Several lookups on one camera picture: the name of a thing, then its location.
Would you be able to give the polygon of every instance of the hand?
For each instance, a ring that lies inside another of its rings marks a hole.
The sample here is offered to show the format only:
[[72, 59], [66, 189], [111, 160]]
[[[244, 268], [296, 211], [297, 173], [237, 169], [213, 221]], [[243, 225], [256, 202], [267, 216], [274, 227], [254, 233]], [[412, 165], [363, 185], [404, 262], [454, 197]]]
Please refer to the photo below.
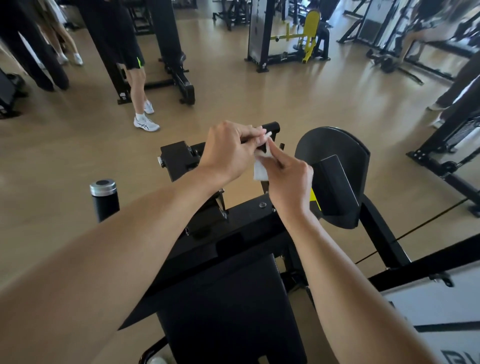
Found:
[[255, 149], [265, 144], [265, 133], [261, 126], [253, 128], [230, 121], [211, 127], [198, 167], [209, 169], [218, 187], [223, 187], [247, 169]]
[[270, 200], [282, 219], [310, 214], [313, 169], [267, 140], [273, 158], [258, 157], [268, 173]]

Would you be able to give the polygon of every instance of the black pants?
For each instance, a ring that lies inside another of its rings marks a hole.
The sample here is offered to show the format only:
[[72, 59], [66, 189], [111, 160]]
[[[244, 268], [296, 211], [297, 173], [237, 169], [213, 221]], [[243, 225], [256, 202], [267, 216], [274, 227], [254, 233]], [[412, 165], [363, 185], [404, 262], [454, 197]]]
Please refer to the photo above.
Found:
[[32, 77], [36, 84], [45, 89], [53, 90], [50, 79], [43, 73], [28, 52], [19, 32], [28, 41], [38, 58], [50, 73], [53, 82], [62, 90], [69, 87], [67, 74], [55, 58], [55, 54], [40, 34], [37, 25], [29, 17], [28, 11], [18, 0], [4, 0], [0, 11], [0, 37], [8, 46], [13, 56]]
[[[441, 118], [447, 119], [452, 115], [456, 106], [453, 104], [455, 99], [462, 93], [462, 91], [467, 87], [477, 76], [480, 75], [480, 52], [477, 52], [473, 55], [472, 58], [463, 66], [458, 75], [455, 78], [455, 82], [450, 86], [450, 88], [437, 99], [437, 104], [448, 108], [443, 113]], [[471, 87], [467, 92], [475, 92], [473, 87]]]

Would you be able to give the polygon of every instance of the white sock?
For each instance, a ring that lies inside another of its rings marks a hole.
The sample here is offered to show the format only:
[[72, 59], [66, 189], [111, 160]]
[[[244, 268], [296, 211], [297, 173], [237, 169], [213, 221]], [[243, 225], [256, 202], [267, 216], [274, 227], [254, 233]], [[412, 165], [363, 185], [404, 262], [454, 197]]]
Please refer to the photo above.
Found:
[[138, 121], [145, 120], [147, 118], [144, 113], [143, 114], [135, 113], [135, 117], [137, 118]]

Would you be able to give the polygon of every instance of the silver bottle lid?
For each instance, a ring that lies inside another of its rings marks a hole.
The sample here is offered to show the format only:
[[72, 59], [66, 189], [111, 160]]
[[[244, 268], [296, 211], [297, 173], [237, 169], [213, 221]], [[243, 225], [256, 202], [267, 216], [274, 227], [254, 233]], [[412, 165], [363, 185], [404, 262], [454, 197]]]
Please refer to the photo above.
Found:
[[114, 180], [99, 180], [90, 184], [90, 193], [95, 197], [110, 196], [117, 191]]

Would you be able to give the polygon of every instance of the black water bottle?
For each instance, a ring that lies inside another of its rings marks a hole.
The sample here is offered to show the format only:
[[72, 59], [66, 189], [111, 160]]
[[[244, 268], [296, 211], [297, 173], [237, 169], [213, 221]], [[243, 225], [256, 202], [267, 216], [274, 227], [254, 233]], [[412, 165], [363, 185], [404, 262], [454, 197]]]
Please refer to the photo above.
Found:
[[114, 180], [99, 180], [90, 185], [98, 222], [102, 222], [120, 210], [117, 185]]

